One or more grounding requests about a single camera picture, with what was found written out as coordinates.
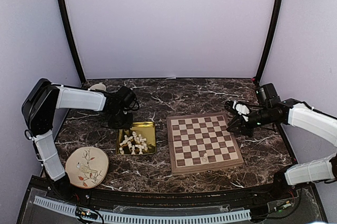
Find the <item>wooden chess board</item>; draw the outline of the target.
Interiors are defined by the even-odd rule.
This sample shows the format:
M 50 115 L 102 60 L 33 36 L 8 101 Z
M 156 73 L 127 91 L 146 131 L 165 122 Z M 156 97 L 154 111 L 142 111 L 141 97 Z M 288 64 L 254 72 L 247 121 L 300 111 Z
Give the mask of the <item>wooden chess board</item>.
M 166 118 L 173 175 L 241 166 L 244 161 L 234 134 L 226 130 L 224 112 Z M 209 163 L 203 164 L 207 153 Z

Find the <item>right black frame post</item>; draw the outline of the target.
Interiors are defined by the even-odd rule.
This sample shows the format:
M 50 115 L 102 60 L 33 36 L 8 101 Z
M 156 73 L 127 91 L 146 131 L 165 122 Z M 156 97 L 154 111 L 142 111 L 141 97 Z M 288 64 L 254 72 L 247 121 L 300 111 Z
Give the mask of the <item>right black frame post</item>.
M 278 22 L 280 10 L 281 10 L 281 4 L 282 4 L 282 0 L 274 0 L 269 29 L 267 32 L 267 36 L 266 36 L 264 48 L 262 51 L 261 59 L 259 62 L 259 66 L 257 68 L 256 76 L 254 77 L 254 84 L 256 86 L 259 85 L 262 79 L 262 76 L 263 76 L 263 73 L 266 67 L 266 63 L 267 63 L 267 60 L 270 54 L 276 26 L 277 26 L 277 22 Z

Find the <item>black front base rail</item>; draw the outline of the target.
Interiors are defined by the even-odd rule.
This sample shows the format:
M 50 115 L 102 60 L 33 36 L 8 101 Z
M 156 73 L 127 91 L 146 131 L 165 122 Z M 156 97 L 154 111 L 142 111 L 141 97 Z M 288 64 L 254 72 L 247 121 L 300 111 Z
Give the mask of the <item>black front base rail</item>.
M 94 208 L 109 208 L 118 204 L 122 206 L 154 208 L 205 207 L 228 204 L 231 208 L 258 208 L 276 201 L 276 198 L 271 197 L 267 192 L 270 186 L 271 184 L 267 184 L 255 188 L 200 193 L 140 193 L 96 188 L 74 188 L 75 195 L 69 201 L 70 203 L 80 203 Z M 29 198 L 33 197 L 33 189 L 37 190 L 34 192 L 41 192 L 42 196 L 61 200 L 61 197 L 56 192 L 53 192 L 47 179 L 32 176 L 25 192 L 21 211 L 28 206 L 29 202 L 32 202 Z M 308 201 L 310 198 L 313 198 L 314 202 L 316 202 L 316 191 L 313 184 L 300 186 L 289 191 L 294 194 L 295 202 L 300 198 L 300 191 L 302 191 L 301 203 Z

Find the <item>cream ceramic mug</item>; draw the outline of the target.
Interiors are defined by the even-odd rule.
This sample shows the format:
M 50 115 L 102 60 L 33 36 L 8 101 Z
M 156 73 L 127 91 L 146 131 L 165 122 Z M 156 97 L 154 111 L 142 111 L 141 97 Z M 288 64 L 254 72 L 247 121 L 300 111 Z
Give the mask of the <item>cream ceramic mug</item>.
M 89 89 L 93 91 L 106 91 L 106 86 L 102 82 L 100 82 L 98 84 L 90 86 Z

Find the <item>gold metal tray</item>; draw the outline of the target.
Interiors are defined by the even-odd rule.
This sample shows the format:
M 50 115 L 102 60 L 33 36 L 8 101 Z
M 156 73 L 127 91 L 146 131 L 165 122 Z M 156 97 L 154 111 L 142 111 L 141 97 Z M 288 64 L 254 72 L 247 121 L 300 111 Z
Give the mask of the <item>gold metal tray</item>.
M 154 122 L 134 122 L 129 129 L 119 129 L 116 154 L 150 155 L 156 152 Z

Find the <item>left black frame post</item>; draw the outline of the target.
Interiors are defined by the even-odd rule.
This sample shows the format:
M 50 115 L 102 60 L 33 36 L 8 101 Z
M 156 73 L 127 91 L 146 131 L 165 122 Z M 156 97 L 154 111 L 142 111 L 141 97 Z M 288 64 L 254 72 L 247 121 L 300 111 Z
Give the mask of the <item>left black frame post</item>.
M 78 78 L 80 80 L 80 83 L 84 84 L 86 82 L 86 77 L 85 77 L 84 70 L 80 62 L 80 57 L 79 57 L 79 54 L 76 48 L 76 44 L 75 44 L 75 40 L 74 40 L 72 28 L 71 28 L 71 23 L 70 23 L 70 19 L 68 16 L 66 1 L 57 0 L 57 2 L 58 2 L 58 7 L 59 7 L 62 23 L 63 23 L 64 32 L 65 32 L 66 39 L 68 42 L 68 47 L 69 47 L 69 50 L 72 56 L 72 60 L 73 60 Z

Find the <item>round bird painted plate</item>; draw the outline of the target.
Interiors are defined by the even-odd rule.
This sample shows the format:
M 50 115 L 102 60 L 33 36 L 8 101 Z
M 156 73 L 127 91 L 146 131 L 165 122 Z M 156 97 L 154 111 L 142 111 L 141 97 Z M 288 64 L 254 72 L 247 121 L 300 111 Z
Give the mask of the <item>round bird painted plate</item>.
M 71 185 L 81 189 L 97 187 L 106 177 L 109 166 L 108 155 L 96 147 L 75 150 L 65 163 Z

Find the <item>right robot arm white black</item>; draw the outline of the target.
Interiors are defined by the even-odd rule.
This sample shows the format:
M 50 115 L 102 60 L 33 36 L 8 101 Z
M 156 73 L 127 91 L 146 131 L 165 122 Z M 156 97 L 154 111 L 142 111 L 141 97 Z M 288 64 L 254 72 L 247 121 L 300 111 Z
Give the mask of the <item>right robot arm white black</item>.
M 272 105 L 257 106 L 250 110 L 248 104 L 226 101 L 225 109 L 234 117 L 227 125 L 227 131 L 252 137 L 254 129 L 268 124 L 286 124 L 304 129 L 336 146 L 336 118 L 317 111 L 306 102 L 288 99 Z M 310 182 L 336 182 L 336 154 L 303 164 L 289 165 L 273 176 L 269 195 L 281 199 L 298 184 Z

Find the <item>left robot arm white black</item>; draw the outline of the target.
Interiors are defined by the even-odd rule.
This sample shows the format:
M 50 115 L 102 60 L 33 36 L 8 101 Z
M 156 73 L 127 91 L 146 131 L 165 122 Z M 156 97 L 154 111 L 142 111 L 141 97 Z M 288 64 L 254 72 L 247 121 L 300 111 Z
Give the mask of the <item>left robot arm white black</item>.
M 22 105 L 27 129 L 25 136 L 33 141 L 35 152 L 46 173 L 53 180 L 53 191 L 63 201 L 74 197 L 74 188 L 61 164 L 53 137 L 53 121 L 58 109 L 78 109 L 103 112 L 108 116 L 111 129 L 129 129 L 133 124 L 133 111 L 139 109 L 135 93 L 125 86 L 116 92 L 82 89 L 54 84 L 40 79 Z

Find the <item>white chess king piece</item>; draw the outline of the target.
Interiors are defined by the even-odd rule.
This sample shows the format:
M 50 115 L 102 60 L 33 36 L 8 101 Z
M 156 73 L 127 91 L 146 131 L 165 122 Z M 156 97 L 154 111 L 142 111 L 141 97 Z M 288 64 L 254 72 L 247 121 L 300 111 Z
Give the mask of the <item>white chess king piece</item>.
M 208 154 L 205 153 L 202 157 L 202 163 L 203 164 L 206 164 L 206 163 L 209 163 L 209 159 L 208 159 Z

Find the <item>black frame post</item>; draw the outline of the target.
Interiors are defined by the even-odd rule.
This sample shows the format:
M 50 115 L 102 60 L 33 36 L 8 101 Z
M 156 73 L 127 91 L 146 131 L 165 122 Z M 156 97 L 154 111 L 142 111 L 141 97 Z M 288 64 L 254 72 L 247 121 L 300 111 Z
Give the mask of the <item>black frame post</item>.
M 65 32 L 66 39 L 68 42 L 68 47 L 69 47 L 69 50 L 72 56 L 72 60 L 73 60 L 78 78 L 80 80 L 80 83 L 84 84 L 86 82 L 86 77 L 85 77 L 84 70 L 80 62 L 80 57 L 79 57 L 79 54 L 76 48 L 76 44 L 75 44 L 75 40 L 74 40 L 72 28 L 71 28 L 71 23 L 70 23 L 70 19 L 68 16 L 66 1 L 57 0 L 57 2 L 58 2 L 58 7 L 59 7 L 62 23 L 63 23 L 64 32 Z
M 266 63 L 267 63 L 267 60 L 270 54 L 276 26 L 277 26 L 277 22 L 278 22 L 280 10 L 281 10 L 281 4 L 282 4 L 282 0 L 274 0 L 269 29 L 267 32 L 267 36 L 266 36 L 264 48 L 262 51 L 261 59 L 259 62 L 259 66 L 257 68 L 256 76 L 254 77 L 254 84 L 256 86 L 259 85 L 262 79 L 262 76 L 263 76 L 263 73 L 266 67 Z

